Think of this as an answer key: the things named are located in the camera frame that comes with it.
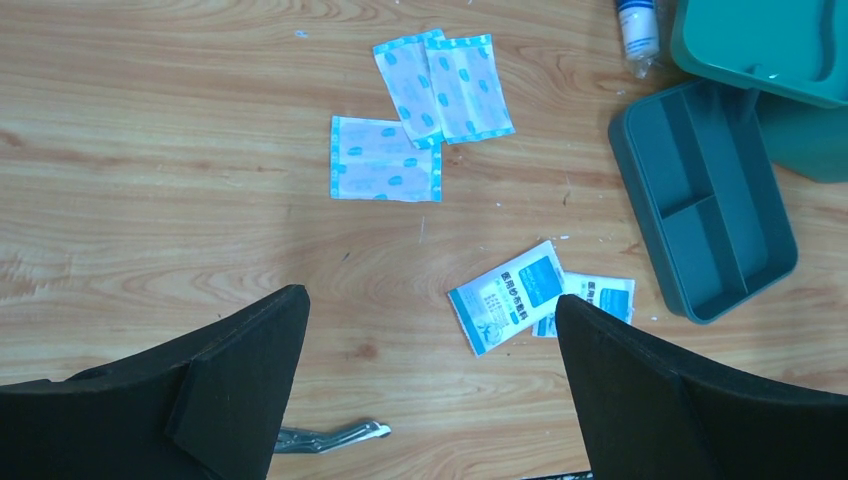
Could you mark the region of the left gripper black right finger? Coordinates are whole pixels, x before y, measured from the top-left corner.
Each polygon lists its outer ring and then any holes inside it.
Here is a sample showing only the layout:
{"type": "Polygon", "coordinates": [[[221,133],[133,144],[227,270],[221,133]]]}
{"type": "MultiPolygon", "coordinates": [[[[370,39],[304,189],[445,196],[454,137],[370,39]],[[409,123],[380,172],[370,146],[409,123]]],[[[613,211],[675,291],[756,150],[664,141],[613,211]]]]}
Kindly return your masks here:
{"type": "Polygon", "coordinates": [[[747,373],[574,295],[558,342],[597,479],[843,479],[847,398],[747,373]]]}

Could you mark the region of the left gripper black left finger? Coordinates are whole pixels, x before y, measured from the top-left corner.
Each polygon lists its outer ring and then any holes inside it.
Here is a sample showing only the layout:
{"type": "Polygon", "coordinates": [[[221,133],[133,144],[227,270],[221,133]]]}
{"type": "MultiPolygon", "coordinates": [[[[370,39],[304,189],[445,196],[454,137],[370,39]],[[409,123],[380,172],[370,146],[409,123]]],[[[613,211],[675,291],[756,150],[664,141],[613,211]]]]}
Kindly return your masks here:
{"type": "Polygon", "coordinates": [[[310,298],[286,286],[138,354],[1,389],[5,479],[263,479],[310,298]]]}

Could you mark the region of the teal medicine box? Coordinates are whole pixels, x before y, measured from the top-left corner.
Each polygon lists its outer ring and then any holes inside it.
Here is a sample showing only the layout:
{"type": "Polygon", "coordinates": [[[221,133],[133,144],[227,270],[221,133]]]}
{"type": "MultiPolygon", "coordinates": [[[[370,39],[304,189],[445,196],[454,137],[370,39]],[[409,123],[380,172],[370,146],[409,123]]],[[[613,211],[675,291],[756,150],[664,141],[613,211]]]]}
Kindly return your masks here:
{"type": "Polygon", "coordinates": [[[681,1],[670,40],[685,72],[759,92],[770,160],[818,183],[847,180],[847,3],[681,1]]]}

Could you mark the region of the small white blue bottle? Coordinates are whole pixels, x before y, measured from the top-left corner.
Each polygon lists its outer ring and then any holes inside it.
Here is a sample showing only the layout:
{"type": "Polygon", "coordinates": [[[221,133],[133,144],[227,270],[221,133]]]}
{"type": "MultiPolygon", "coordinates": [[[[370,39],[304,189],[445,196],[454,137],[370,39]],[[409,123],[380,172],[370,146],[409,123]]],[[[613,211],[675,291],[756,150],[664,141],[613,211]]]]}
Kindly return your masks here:
{"type": "Polygon", "coordinates": [[[615,7],[625,61],[636,78],[644,79],[661,53],[656,2],[618,0],[615,7]]]}

